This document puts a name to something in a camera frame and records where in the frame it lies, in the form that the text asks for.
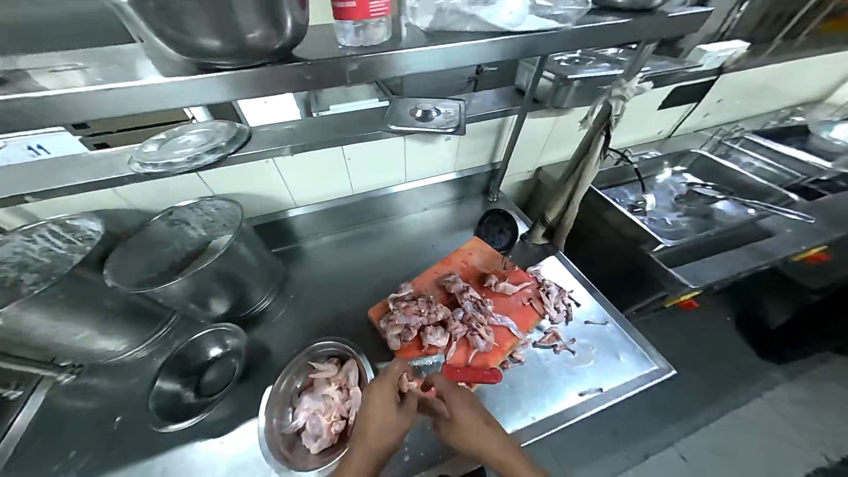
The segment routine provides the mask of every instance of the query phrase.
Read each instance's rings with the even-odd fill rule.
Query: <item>red knife handle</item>
[[[504,379],[504,374],[497,368],[458,367],[448,363],[442,366],[442,374],[456,383],[468,384],[497,384]]]

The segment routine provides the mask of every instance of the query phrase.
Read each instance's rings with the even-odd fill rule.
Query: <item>red bottle label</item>
[[[336,20],[368,20],[392,14],[391,0],[332,0]]]

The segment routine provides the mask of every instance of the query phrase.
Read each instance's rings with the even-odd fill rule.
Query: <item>hand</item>
[[[442,442],[503,477],[545,475],[474,393],[448,380],[441,373],[427,376],[422,388],[435,388],[437,399],[444,403],[443,409],[432,407],[428,412]],[[432,406],[432,403],[425,400],[421,404],[423,407]]]
[[[339,464],[336,477],[378,475],[403,444],[416,420],[419,398],[414,392],[401,397],[398,381],[403,373],[412,375],[410,364],[395,358],[365,387],[348,453]]]

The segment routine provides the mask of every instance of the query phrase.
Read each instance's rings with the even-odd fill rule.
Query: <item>bowl of raw chicken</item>
[[[362,390],[373,378],[365,354],[347,340],[307,346],[262,397],[265,461],[278,474],[329,475],[348,449]]]

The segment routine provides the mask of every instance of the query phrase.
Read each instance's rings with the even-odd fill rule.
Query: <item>floor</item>
[[[720,296],[635,325],[678,375],[528,446],[552,475],[801,477],[848,455],[848,358],[764,362]]]

